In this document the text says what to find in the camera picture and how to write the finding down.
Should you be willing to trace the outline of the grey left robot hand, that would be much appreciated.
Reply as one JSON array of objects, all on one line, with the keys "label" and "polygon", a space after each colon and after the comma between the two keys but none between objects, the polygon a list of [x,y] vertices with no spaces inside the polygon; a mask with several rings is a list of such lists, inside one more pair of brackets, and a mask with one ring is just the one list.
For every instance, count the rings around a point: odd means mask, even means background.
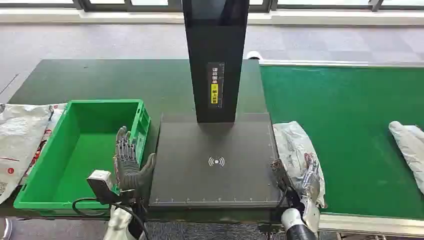
[{"label": "grey left robot hand", "polygon": [[136,144],[130,136],[131,132],[126,126],[120,127],[116,134],[113,156],[116,182],[123,191],[144,191],[149,189],[152,183],[156,154],[151,153],[144,166],[140,168],[136,160]]}]

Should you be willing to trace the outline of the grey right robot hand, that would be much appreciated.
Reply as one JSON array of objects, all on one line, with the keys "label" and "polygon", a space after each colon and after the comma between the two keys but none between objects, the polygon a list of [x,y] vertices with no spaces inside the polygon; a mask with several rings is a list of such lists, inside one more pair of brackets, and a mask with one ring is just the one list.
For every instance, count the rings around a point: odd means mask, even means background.
[{"label": "grey right robot hand", "polygon": [[274,174],[277,186],[283,188],[286,196],[292,201],[302,198],[310,198],[315,202],[320,194],[320,164],[312,153],[303,155],[305,167],[295,170],[287,169],[281,159],[276,159],[270,164],[270,169]]}]

